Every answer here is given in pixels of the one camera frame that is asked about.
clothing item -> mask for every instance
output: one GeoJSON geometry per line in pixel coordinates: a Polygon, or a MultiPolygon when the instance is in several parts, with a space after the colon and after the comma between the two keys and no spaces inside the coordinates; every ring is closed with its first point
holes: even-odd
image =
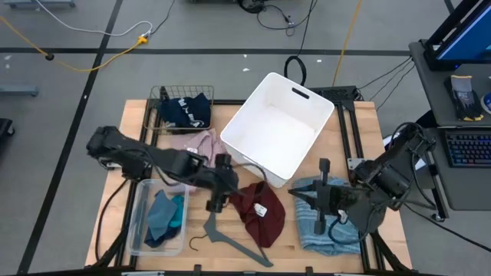
{"type": "Polygon", "coordinates": [[[264,181],[253,183],[240,191],[246,195],[233,193],[229,202],[236,207],[240,219],[245,224],[245,230],[258,246],[271,247],[285,225],[285,208],[264,181]]]}
{"type": "Polygon", "coordinates": [[[197,150],[197,154],[208,158],[209,167],[215,167],[215,157],[219,153],[226,153],[225,147],[214,129],[204,130],[199,133],[171,135],[170,145],[178,150],[197,150]]]}
{"type": "MultiPolygon", "coordinates": [[[[157,194],[155,195],[155,200],[157,201],[157,196],[160,197],[162,194],[163,196],[165,196],[163,190],[157,192],[157,194]]],[[[174,211],[174,215],[172,216],[172,218],[168,221],[166,231],[162,235],[155,236],[154,232],[152,232],[152,229],[150,228],[150,222],[148,222],[149,227],[147,229],[147,235],[145,235],[145,244],[150,246],[151,248],[159,247],[164,241],[175,238],[180,233],[181,225],[183,224],[184,197],[181,195],[176,195],[170,200],[170,202],[176,205],[176,210],[174,211]]]]}
{"type": "Polygon", "coordinates": [[[211,109],[205,94],[160,101],[160,116],[166,127],[209,127],[211,109]]]}
{"type": "Polygon", "coordinates": [[[158,248],[164,241],[175,238],[181,232],[181,227],[169,227],[165,234],[160,236],[157,240],[154,240],[150,229],[147,229],[147,234],[145,235],[145,245],[151,248],[158,248]]]}
{"type": "Polygon", "coordinates": [[[184,197],[181,195],[176,195],[171,200],[172,202],[176,203],[177,210],[169,222],[169,227],[179,228],[183,224],[184,197]]]}
{"type": "MultiPolygon", "coordinates": [[[[315,179],[319,179],[318,176],[299,179],[293,183],[295,188],[303,187],[312,182],[315,179]]],[[[342,186],[344,180],[334,177],[329,177],[328,184],[342,186]]],[[[306,195],[316,196],[315,192],[304,192],[306,195]]],[[[318,213],[315,210],[310,209],[310,205],[307,202],[295,197],[295,211],[297,215],[298,234],[300,236],[300,245],[303,249],[309,251],[315,251],[323,255],[342,255],[342,254],[360,254],[360,245],[339,245],[334,243],[328,237],[328,231],[326,230],[323,235],[314,234],[314,225],[317,220],[318,213]]],[[[326,215],[326,229],[329,225],[335,221],[336,217],[333,215],[326,215]]],[[[352,241],[358,238],[358,230],[348,220],[346,224],[337,224],[332,229],[332,235],[340,241],[352,241]]]]}
{"type": "Polygon", "coordinates": [[[148,228],[154,240],[165,234],[176,210],[177,204],[170,201],[162,189],[155,194],[155,201],[153,201],[147,217],[148,228]]]}

yellow cable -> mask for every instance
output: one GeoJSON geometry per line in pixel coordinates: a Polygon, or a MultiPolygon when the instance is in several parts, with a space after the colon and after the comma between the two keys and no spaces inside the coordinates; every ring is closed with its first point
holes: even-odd
{"type": "Polygon", "coordinates": [[[353,26],[356,22],[356,18],[358,17],[358,12],[360,11],[362,2],[363,0],[358,0],[358,4],[356,5],[356,11],[354,12],[353,18],[351,19],[350,28],[348,29],[348,33],[346,34],[346,38],[344,39],[343,50],[341,50],[341,55],[339,56],[338,66],[336,67],[334,79],[332,80],[332,86],[336,84],[336,78],[338,77],[339,68],[341,67],[341,62],[343,61],[344,52],[348,48],[348,42],[350,41],[351,32],[353,31],[353,26]]]}
{"type": "Polygon", "coordinates": [[[18,35],[19,37],[21,37],[22,39],[24,39],[25,42],[27,42],[29,45],[31,45],[34,49],[38,50],[38,52],[40,52],[41,54],[43,54],[45,57],[48,56],[48,53],[46,53],[45,51],[41,50],[38,46],[36,46],[34,43],[32,43],[31,41],[28,40],[28,38],[26,38],[23,34],[21,34],[20,31],[17,31],[17,29],[14,28],[14,26],[12,26],[5,17],[3,16],[0,16],[0,21],[3,21],[7,27],[9,29],[11,29],[16,35],[18,35]]]}
{"type": "Polygon", "coordinates": [[[113,56],[108,61],[104,62],[103,64],[101,64],[101,65],[99,65],[97,67],[91,68],[91,69],[78,69],[78,68],[72,67],[69,64],[64,63],[63,61],[55,61],[55,62],[58,63],[58,64],[60,64],[61,66],[64,66],[64,67],[68,68],[68,69],[72,69],[73,71],[77,71],[77,72],[92,72],[92,71],[95,71],[95,70],[99,70],[102,67],[108,65],[111,61],[117,59],[118,57],[122,56],[123,54],[126,54],[126,53],[132,51],[134,48],[138,47],[140,44],[141,44],[140,41],[138,41],[135,45],[131,46],[131,48],[128,48],[127,50],[120,52],[119,54],[113,56]]]}
{"type": "MultiPolygon", "coordinates": [[[[14,26],[12,26],[10,24],[10,22],[8,22],[5,17],[0,16],[0,21],[3,21],[5,23],[5,25],[7,25],[8,28],[10,28],[16,35],[18,35],[25,42],[27,42],[34,49],[36,49],[40,54],[44,55],[45,57],[47,57],[49,55],[47,52],[45,52],[42,49],[40,49],[38,46],[36,46],[36,44],[32,43],[28,38],[26,38],[23,34],[21,34],[20,31],[18,31],[16,28],[14,28],[14,26]]],[[[101,65],[99,65],[97,67],[91,68],[91,69],[78,69],[78,68],[75,68],[75,67],[73,67],[73,66],[71,66],[69,64],[64,63],[63,61],[55,61],[55,62],[57,64],[60,64],[63,67],[66,67],[68,69],[72,69],[73,71],[76,71],[76,72],[92,72],[92,71],[95,71],[95,70],[99,70],[102,67],[105,67],[106,65],[108,65],[111,61],[115,60],[116,58],[122,56],[123,54],[129,53],[134,48],[140,46],[141,44],[146,44],[147,42],[148,42],[148,39],[147,38],[144,38],[144,37],[140,36],[138,38],[138,42],[135,45],[131,46],[131,48],[128,48],[127,50],[122,51],[119,54],[116,54],[115,56],[113,56],[112,58],[110,58],[108,61],[104,62],[103,64],[101,64],[101,65]]]]}

bin slot handle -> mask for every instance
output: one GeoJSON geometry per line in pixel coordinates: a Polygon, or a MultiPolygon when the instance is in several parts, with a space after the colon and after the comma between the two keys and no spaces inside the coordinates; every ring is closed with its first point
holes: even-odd
{"type": "Polygon", "coordinates": [[[305,93],[301,92],[300,90],[298,90],[298,89],[297,89],[297,88],[295,88],[295,87],[292,87],[292,91],[293,91],[293,92],[295,92],[295,93],[297,93],[298,95],[300,95],[300,96],[304,97],[304,98],[305,98],[305,99],[307,99],[307,100],[310,98],[310,96],[308,96],[307,94],[305,94],[305,93]]]}

clear plastic container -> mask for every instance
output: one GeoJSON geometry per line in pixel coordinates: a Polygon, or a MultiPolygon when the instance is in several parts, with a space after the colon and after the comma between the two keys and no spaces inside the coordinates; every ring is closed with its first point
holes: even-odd
{"type": "Polygon", "coordinates": [[[131,211],[130,229],[126,241],[128,252],[135,256],[178,255],[183,250],[186,240],[188,205],[189,187],[187,185],[180,184],[171,187],[164,184],[160,179],[145,179],[138,183],[133,210],[131,211]],[[155,194],[161,189],[166,193],[168,199],[172,199],[177,195],[182,195],[184,197],[183,223],[181,225],[180,233],[176,237],[164,241],[157,248],[151,248],[144,243],[148,229],[147,216],[150,207],[155,200],[155,194]]]}

desk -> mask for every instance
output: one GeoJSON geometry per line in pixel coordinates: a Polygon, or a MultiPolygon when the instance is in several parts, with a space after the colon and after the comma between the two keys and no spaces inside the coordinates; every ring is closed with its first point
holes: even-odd
{"type": "MultiPolygon", "coordinates": [[[[145,113],[145,100],[129,100],[123,112],[123,118],[120,123],[120,131],[129,137],[139,139],[143,115],[145,113]]],[[[361,135],[361,142],[365,156],[375,158],[382,154],[384,146],[382,143],[381,131],[378,125],[377,114],[375,113],[374,104],[369,102],[357,102],[355,104],[358,127],[361,135]]],[[[239,105],[215,105],[213,110],[212,124],[220,133],[223,127],[229,122],[232,116],[240,108],[239,105]]],[[[165,136],[160,136],[158,141],[159,147],[165,145],[165,136]]],[[[354,142],[350,141],[351,148],[354,148],[354,142]]],[[[316,176],[319,174],[318,161],[321,157],[328,157],[331,160],[331,175],[347,178],[347,171],[344,162],[344,150],[342,146],[339,119],[334,112],[317,138],[314,146],[305,157],[300,165],[293,180],[306,177],[316,176]]],[[[247,186],[251,182],[258,181],[253,174],[246,169],[237,169],[239,174],[239,187],[247,186]]],[[[122,183],[120,171],[109,172],[107,181],[102,195],[101,206],[107,201],[113,191],[122,183]]],[[[104,216],[104,222],[101,232],[101,253],[103,253],[113,242],[114,238],[120,232],[121,222],[124,216],[124,209],[127,200],[128,187],[117,194],[104,216]]],[[[141,270],[163,270],[163,271],[192,271],[194,265],[202,265],[203,271],[269,271],[269,272],[305,272],[305,267],[313,267],[314,272],[362,272],[360,255],[342,255],[337,257],[325,257],[323,255],[304,251],[300,248],[297,225],[295,221],[294,199],[287,193],[290,185],[283,186],[280,189],[274,189],[276,195],[282,201],[285,207],[285,227],[282,234],[276,240],[271,248],[265,248],[265,253],[269,260],[274,264],[272,268],[265,268],[252,259],[246,257],[239,251],[227,244],[212,244],[209,239],[197,239],[193,241],[193,246],[200,251],[191,250],[186,243],[186,247],[176,257],[139,257],[137,269],[141,270]]],[[[194,236],[204,234],[203,223],[208,219],[205,210],[206,200],[209,197],[209,191],[200,190],[192,194],[189,202],[188,229],[186,240],[189,241],[194,236]]],[[[217,215],[218,230],[231,238],[237,239],[241,244],[253,251],[259,251],[254,241],[246,232],[239,215],[229,205],[223,209],[223,212],[217,215]]],[[[96,228],[92,236],[91,246],[87,253],[86,264],[93,264],[94,244],[96,228]]],[[[400,220],[399,212],[387,210],[384,223],[379,228],[381,236],[384,238],[390,249],[407,267],[411,267],[409,251],[407,250],[406,238],[400,220]]],[[[367,240],[369,259],[371,267],[376,268],[374,260],[373,245],[367,240]]],[[[127,264],[129,256],[124,256],[124,264],[127,264]]]]}
{"type": "MultiPolygon", "coordinates": [[[[481,98],[482,95],[491,92],[491,80],[488,78],[491,75],[491,64],[463,64],[455,72],[431,71],[423,56],[423,45],[420,42],[413,42],[409,44],[409,49],[439,126],[491,127],[491,115],[484,111],[484,118],[479,122],[458,120],[450,95],[443,85],[443,81],[451,74],[472,75],[473,89],[481,98]]],[[[459,211],[491,210],[491,202],[489,201],[491,186],[488,184],[491,170],[450,167],[443,148],[443,138],[438,130],[431,130],[431,133],[437,138],[437,146],[432,154],[450,208],[459,211]]]]}
{"type": "Polygon", "coordinates": [[[473,89],[479,98],[491,92],[491,64],[463,64],[455,71],[432,71],[424,59],[424,48],[420,42],[409,44],[411,56],[416,64],[417,73],[420,75],[424,92],[427,95],[431,110],[437,123],[441,127],[491,127],[491,115],[484,113],[484,118],[479,122],[466,122],[458,120],[455,115],[450,95],[443,85],[447,77],[452,74],[472,75],[473,89]]]}

